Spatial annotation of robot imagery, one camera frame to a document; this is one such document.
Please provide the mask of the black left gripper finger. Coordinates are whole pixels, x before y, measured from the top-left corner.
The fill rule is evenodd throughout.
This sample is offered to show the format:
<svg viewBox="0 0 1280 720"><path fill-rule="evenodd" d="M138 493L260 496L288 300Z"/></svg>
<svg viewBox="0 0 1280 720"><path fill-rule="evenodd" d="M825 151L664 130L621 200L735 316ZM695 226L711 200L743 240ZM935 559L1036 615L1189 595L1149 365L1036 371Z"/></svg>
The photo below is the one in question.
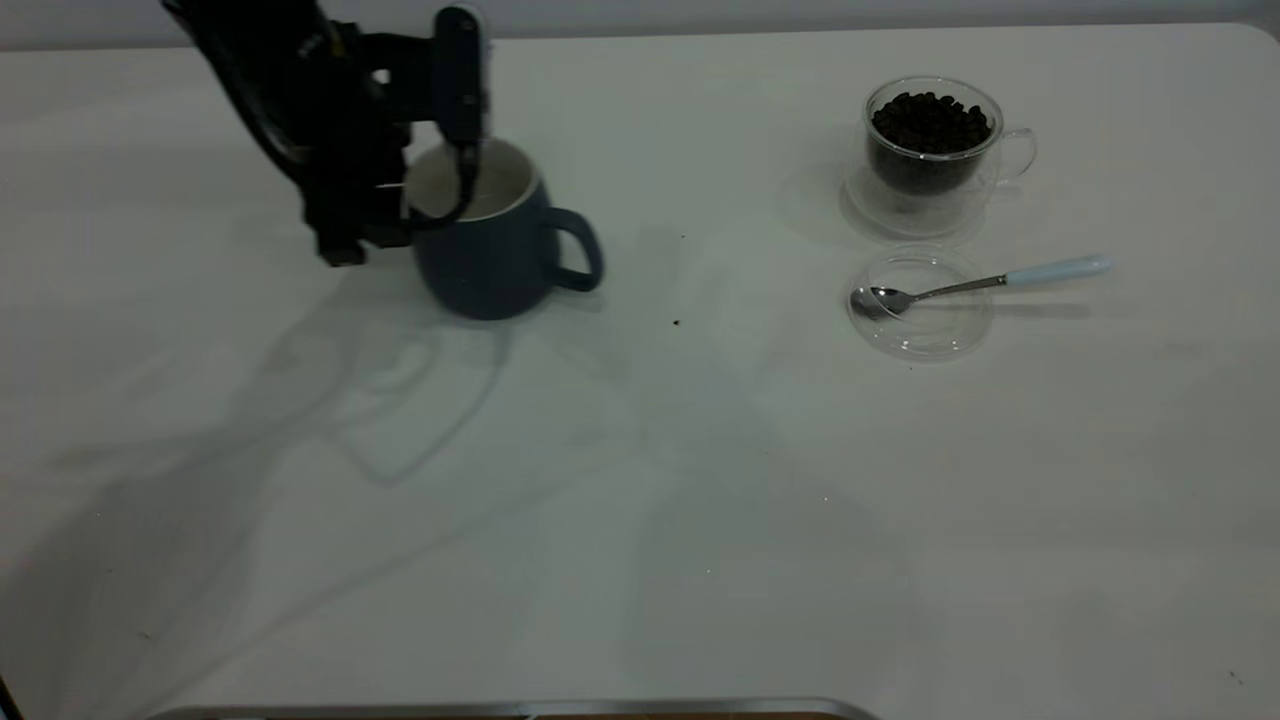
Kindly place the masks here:
<svg viewBox="0 0 1280 720"><path fill-rule="evenodd" d="M314 232L315 252L328 266L361 266L367 261L364 225L340 199L303 196L303 222Z"/></svg>
<svg viewBox="0 0 1280 720"><path fill-rule="evenodd" d="M379 249L402 249L412 243L406 229L403 184L380 184L369 195L367 242Z"/></svg>

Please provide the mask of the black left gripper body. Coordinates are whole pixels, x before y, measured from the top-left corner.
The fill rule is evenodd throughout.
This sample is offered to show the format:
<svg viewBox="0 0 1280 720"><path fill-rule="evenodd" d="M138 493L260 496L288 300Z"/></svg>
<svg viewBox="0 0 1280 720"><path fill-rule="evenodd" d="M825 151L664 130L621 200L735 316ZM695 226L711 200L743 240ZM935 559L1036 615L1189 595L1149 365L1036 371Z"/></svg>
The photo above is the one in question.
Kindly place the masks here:
<svg viewBox="0 0 1280 720"><path fill-rule="evenodd" d="M300 193L356 195L401 184L412 124L428 117L433 42L358 26L302 26Z"/></svg>

